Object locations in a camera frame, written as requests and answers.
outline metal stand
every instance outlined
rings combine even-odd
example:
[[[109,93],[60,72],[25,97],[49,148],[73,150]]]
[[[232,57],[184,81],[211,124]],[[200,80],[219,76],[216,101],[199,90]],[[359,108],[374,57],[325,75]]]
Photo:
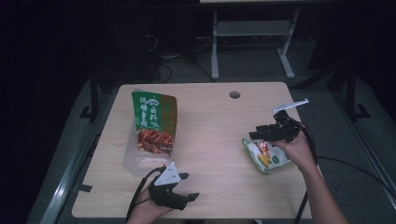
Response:
[[[79,115],[79,117],[82,119],[91,119],[90,121],[94,121],[96,115],[98,114],[98,110],[99,110],[98,86],[97,86],[98,83],[96,80],[95,71],[92,71],[92,73],[91,73],[90,84],[91,84],[91,114],[88,113],[88,111],[90,110],[90,107],[85,106],[84,109],[82,110],[81,114]]]
[[[286,53],[289,49],[299,13],[300,9],[295,9],[291,20],[283,21],[218,21],[218,12],[215,11],[213,14],[213,45],[211,53],[212,79],[219,79],[218,36],[241,35],[284,35],[286,41],[277,52],[286,76],[294,78]]]
[[[277,54],[279,55],[279,59],[282,62],[283,69],[285,70],[286,76],[288,78],[294,78],[294,73],[293,73],[293,70],[291,69],[288,57],[286,56],[286,53],[288,52],[289,44],[290,44],[291,38],[293,36],[294,28],[296,27],[296,23],[297,23],[299,14],[300,14],[300,9],[296,9],[294,11],[293,17],[290,21],[288,32],[286,33],[285,44],[283,45],[282,49],[277,50]]]
[[[330,82],[327,84],[329,91],[339,92],[346,83],[346,113],[349,115],[349,117],[354,121],[356,119],[370,118],[371,116],[367,112],[364,105],[357,105],[361,112],[355,113],[356,71],[353,65],[345,61],[337,62],[312,76],[308,80],[298,85],[291,86],[290,88],[303,89],[330,74],[333,74],[333,76]]]

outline forearm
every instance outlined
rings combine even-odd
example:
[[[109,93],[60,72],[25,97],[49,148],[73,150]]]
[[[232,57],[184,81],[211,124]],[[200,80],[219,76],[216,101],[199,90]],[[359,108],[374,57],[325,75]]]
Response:
[[[145,211],[136,207],[128,219],[127,224],[151,224],[158,217],[152,215],[149,211]]]
[[[302,172],[314,223],[348,223],[318,168],[311,167]]]

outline white tag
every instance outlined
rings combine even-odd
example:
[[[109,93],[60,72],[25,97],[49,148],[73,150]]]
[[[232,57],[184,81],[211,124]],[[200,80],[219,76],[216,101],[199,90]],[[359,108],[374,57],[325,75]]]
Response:
[[[158,179],[154,182],[155,186],[162,186],[168,184],[176,184],[180,182],[181,178],[178,175],[177,168],[174,162],[171,162],[166,170],[158,177]]]
[[[277,107],[274,107],[273,111],[274,112],[278,112],[280,110],[289,109],[289,108],[295,107],[297,105],[304,105],[306,103],[309,103],[308,99],[305,99],[305,100],[300,101],[300,102],[291,103],[291,104],[279,105]]]

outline food package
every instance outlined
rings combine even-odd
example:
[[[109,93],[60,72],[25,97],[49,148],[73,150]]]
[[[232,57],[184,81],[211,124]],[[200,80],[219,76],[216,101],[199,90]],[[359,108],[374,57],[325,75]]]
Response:
[[[132,99],[136,144],[128,144],[123,165],[140,177],[157,167],[167,166],[172,160],[177,99],[147,91],[133,91]]]
[[[281,148],[273,147],[268,142],[263,140],[248,141],[245,138],[242,139],[242,142],[257,167],[266,174],[290,162]]]

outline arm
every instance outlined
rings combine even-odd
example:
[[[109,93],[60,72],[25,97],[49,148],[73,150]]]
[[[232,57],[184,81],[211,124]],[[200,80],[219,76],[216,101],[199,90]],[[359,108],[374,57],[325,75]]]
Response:
[[[149,198],[149,190],[144,189],[137,198],[137,202],[143,202],[147,198]],[[147,200],[134,207],[127,224],[150,224],[172,210],[172,208],[159,206],[154,201]]]
[[[272,144],[282,148],[302,172],[314,223],[348,223],[315,165],[303,132],[290,143],[277,141]]]

